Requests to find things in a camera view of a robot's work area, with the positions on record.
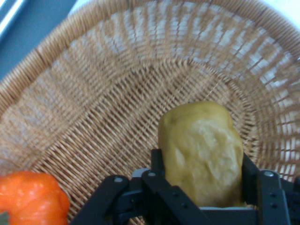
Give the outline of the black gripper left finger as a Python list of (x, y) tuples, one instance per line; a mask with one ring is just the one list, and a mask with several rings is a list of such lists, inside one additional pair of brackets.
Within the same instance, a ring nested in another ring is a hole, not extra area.
[(162, 151), (151, 151), (151, 167), (140, 177), (106, 177), (73, 225), (126, 225), (142, 216), (150, 225), (209, 225), (209, 218), (178, 187), (165, 179)]

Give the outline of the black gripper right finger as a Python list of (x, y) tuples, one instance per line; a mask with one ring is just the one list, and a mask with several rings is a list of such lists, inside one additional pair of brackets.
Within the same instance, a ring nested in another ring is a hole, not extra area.
[(289, 182), (272, 170), (260, 170), (244, 154), (242, 197), (257, 207), (260, 225), (298, 225), (300, 223), (300, 178)]

